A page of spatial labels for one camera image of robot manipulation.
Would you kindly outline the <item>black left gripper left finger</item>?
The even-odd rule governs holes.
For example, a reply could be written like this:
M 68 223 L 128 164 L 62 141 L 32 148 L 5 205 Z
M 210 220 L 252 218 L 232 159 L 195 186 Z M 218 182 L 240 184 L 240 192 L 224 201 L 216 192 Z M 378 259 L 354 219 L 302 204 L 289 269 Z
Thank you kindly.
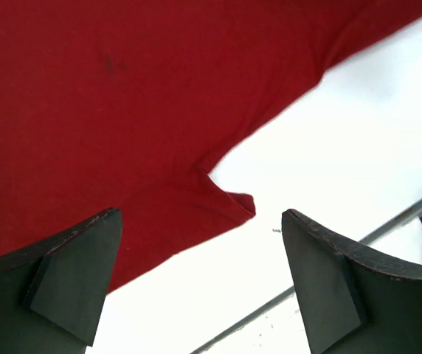
M 0 353 L 84 353 L 94 343 L 122 235 L 106 209 L 0 256 Z

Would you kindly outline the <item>dark red t shirt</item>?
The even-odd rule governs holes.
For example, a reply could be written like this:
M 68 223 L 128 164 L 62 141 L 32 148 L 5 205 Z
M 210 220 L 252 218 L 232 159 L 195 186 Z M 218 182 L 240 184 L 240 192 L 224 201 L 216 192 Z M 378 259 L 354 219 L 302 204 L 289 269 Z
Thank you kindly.
M 211 170 L 422 1 L 0 1 L 0 255 L 122 211 L 111 289 L 247 222 Z

